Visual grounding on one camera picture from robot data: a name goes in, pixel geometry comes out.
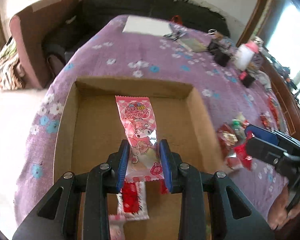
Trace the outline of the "person's right hand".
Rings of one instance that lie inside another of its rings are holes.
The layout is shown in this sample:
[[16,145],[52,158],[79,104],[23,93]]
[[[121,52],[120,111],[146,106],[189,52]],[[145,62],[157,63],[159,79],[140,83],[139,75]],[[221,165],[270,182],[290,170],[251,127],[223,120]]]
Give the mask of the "person's right hand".
[[287,210],[289,204],[288,186],[285,185],[282,192],[273,202],[269,213],[267,222],[272,230],[282,228],[290,220],[294,219],[300,213],[300,202],[294,206],[290,211]]

